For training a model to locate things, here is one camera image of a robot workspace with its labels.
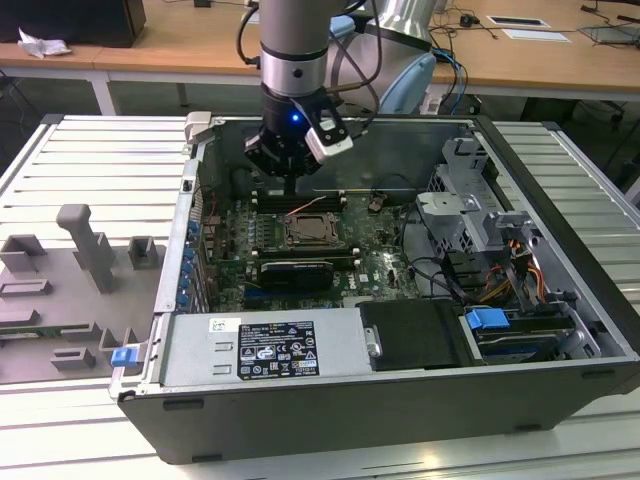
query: table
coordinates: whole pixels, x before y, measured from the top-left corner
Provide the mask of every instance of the table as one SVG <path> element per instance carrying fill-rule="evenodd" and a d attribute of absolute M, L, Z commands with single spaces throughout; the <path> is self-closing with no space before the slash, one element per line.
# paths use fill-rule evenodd
<path fill-rule="evenodd" d="M 553 29 L 575 30 L 601 23 L 580 11 L 582 0 L 457 0 L 459 8 L 472 8 L 489 26 L 486 15 L 538 17 Z M 133 48 L 114 49 L 72 46 L 73 53 L 38 60 L 16 45 L 0 44 L 0 67 L 17 77 L 67 78 L 89 81 L 104 115 L 115 115 L 118 106 L 109 82 L 140 81 L 200 84 L 258 85 L 259 72 L 242 64 L 235 53 L 235 34 L 244 9 L 213 4 L 193 8 L 191 2 L 165 3 L 145 0 L 147 24 Z M 600 3 L 603 14 L 636 15 L 637 7 Z M 432 23 L 447 22 L 446 15 Z M 457 22 L 459 14 L 450 13 Z M 571 43 L 510 40 L 495 30 L 459 31 L 453 40 L 459 60 L 469 71 L 467 93 L 521 97 L 551 97 L 613 101 L 640 100 L 640 61 L 632 48 L 593 47 L 579 32 L 567 33 Z M 436 41 L 446 44 L 442 34 Z M 250 25 L 245 35 L 249 54 L 258 53 L 259 28 Z M 434 95 L 441 96 L 453 81 L 451 68 L 438 65 Z"/>
<path fill-rule="evenodd" d="M 95 207 L 94 230 L 108 232 L 112 245 L 124 245 L 126 237 L 143 233 L 164 243 L 172 218 L 165 206 L 174 202 L 171 195 L 175 198 L 180 184 L 178 167 L 188 158 L 178 140 L 183 122 L 184 117 L 66 116 L 59 125 L 41 125 L 0 179 L 2 205 L 11 207 L 0 209 L 5 225 L 0 240 L 7 228 L 15 231 L 31 223 L 46 248 L 69 246 L 66 232 L 48 223 L 57 212 L 51 206 L 73 201 Z M 570 141 L 564 143 L 568 140 L 561 133 L 550 133 L 539 123 L 496 122 L 496 127 L 516 152 L 527 155 L 531 173 L 542 172 L 539 181 L 549 195 L 553 195 L 550 189 L 561 195 L 564 186 L 576 187 L 576 182 L 582 189 L 598 182 L 602 191 L 592 193 L 605 210 L 591 209 L 591 213 L 613 216 L 614 209 L 608 207 L 614 205 L 600 202 L 606 200 L 600 197 L 610 195 L 612 201 L 620 202 L 619 192 L 594 174 L 596 167 Z M 534 149 L 540 155 L 533 155 Z M 82 168 L 96 163 L 103 183 L 88 186 L 95 173 Z M 170 167 L 162 177 L 175 183 L 173 191 L 156 185 L 157 178 L 146 181 L 151 179 L 148 172 L 136 167 L 148 165 Z M 29 191 L 28 184 L 36 181 L 56 191 L 55 195 Z M 133 191 L 124 185 L 131 181 L 136 185 Z M 114 190 L 123 189 L 130 190 L 129 197 L 113 195 Z M 562 213 L 584 215 L 587 212 L 580 206 L 576 209 L 576 203 L 593 200 L 565 203 Z M 134 206 L 125 208 L 124 203 Z M 27 206 L 33 210 L 29 216 L 11 213 Z M 3 480 L 112 479 L 124 471 L 134 478 L 157 480 L 548 480 L 631 478 L 640 471 L 640 389 L 601 398 L 551 431 L 172 466 L 159 460 L 109 397 L 109 379 L 64 383 L 0 385 Z"/>

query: robotic arm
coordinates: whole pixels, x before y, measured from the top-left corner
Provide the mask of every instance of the robotic arm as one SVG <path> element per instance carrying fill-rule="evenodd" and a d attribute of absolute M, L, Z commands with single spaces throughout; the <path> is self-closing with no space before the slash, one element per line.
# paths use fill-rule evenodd
<path fill-rule="evenodd" d="M 375 14 L 380 1 L 373 0 Z M 352 103 L 361 106 L 371 104 L 371 100 L 363 100 L 367 91 L 357 90 L 362 78 L 355 65 L 372 75 L 378 63 L 376 52 L 382 56 L 384 68 L 377 69 L 379 75 L 372 75 L 371 86 L 385 96 L 390 91 L 397 93 L 398 79 L 405 81 L 400 90 L 406 92 L 407 69 L 413 71 L 409 90 L 419 91 L 416 104 L 431 80 L 435 59 L 428 53 L 431 44 L 426 25 L 435 0 L 387 0 L 364 35 L 351 33 L 343 48 L 330 45 L 331 19 L 364 3 L 260 1 L 263 124 L 258 135 L 247 140 L 245 153 L 268 175 L 285 179 L 285 194 L 295 194 L 296 178 L 314 173 L 327 158 L 353 146 L 336 103 L 355 100 Z M 416 66 L 421 73 L 417 77 Z M 356 85 L 356 89 L 342 90 L 337 82 Z M 340 97 L 331 91 L 340 92 Z"/>

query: gray 3d printed part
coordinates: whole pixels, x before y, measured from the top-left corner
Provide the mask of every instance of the gray 3d printed part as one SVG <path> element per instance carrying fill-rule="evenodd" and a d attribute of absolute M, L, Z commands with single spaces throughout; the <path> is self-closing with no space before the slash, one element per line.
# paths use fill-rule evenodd
<path fill-rule="evenodd" d="M 111 330 L 105 328 L 102 331 L 102 337 L 100 337 L 98 351 L 101 352 L 107 360 L 111 360 L 113 351 L 121 346 L 122 345 L 113 336 L 113 333 L 111 333 Z"/>
<path fill-rule="evenodd" d="M 46 279 L 14 280 L 0 283 L 0 298 L 48 295 L 50 292 L 51 284 Z"/>
<path fill-rule="evenodd" d="M 92 323 L 84 328 L 66 328 L 60 330 L 60 336 L 68 342 L 99 340 L 102 337 L 102 330 L 97 323 Z"/>
<path fill-rule="evenodd" d="M 0 312 L 0 328 L 31 326 L 39 320 L 40 314 L 35 310 Z"/>
<path fill-rule="evenodd" d="M 91 355 L 87 347 L 57 348 L 53 351 L 51 364 L 58 370 L 93 368 L 96 364 L 96 357 Z"/>
<path fill-rule="evenodd" d="M 113 260 L 115 259 L 115 253 L 111 249 L 111 245 L 109 245 L 109 239 L 102 232 L 94 233 L 93 235 L 95 236 L 96 242 L 98 242 L 98 248 L 100 249 L 103 260 L 109 267 L 111 267 L 111 265 L 113 265 Z M 82 261 L 82 255 L 80 255 L 80 252 L 75 250 L 73 252 L 73 256 L 76 257 L 76 261 L 78 262 L 78 265 L 80 265 L 80 268 L 82 270 L 86 270 L 87 266 Z"/>
<path fill-rule="evenodd" d="M 56 223 L 71 234 L 100 293 L 109 293 L 113 290 L 113 275 L 89 225 L 90 216 L 88 205 L 67 204 L 60 207 Z"/>
<path fill-rule="evenodd" d="M 132 237 L 129 258 L 134 270 L 158 267 L 158 252 L 153 237 Z"/>
<path fill-rule="evenodd" d="M 0 260 L 11 273 L 35 272 L 29 257 L 46 254 L 35 235 L 10 235 L 0 249 Z"/>

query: white desk leg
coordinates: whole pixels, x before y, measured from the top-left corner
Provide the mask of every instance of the white desk leg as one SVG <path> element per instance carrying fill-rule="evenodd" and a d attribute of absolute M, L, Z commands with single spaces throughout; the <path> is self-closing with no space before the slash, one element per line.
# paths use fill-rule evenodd
<path fill-rule="evenodd" d="M 102 115 L 120 115 L 120 109 L 109 90 L 109 76 L 107 73 L 91 72 L 88 80 L 91 82 L 93 93 L 96 96 L 96 100 L 98 100 L 100 113 Z"/>
<path fill-rule="evenodd" d="M 633 185 L 631 185 L 631 188 L 627 190 L 627 193 L 625 193 L 624 196 L 627 197 L 630 204 L 634 206 L 638 206 L 638 204 L 640 204 L 640 177 L 633 182 Z"/>
<path fill-rule="evenodd" d="M 424 101 L 420 106 L 421 115 L 437 115 L 440 110 L 440 103 L 447 94 L 449 85 L 441 85 L 432 83 L 427 87 Z"/>
<path fill-rule="evenodd" d="M 184 83 L 176 83 L 176 89 L 178 90 L 178 101 L 181 107 L 189 106 L 189 99 L 187 98 L 187 87 Z"/>

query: warning label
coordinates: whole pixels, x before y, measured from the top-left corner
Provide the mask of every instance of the warning label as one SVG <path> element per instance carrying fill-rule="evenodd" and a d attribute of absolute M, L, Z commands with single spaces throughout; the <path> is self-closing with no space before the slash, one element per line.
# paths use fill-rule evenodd
<path fill-rule="evenodd" d="M 313 322 L 240 325 L 238 345 L 242 380 L 320 374 Z"/>

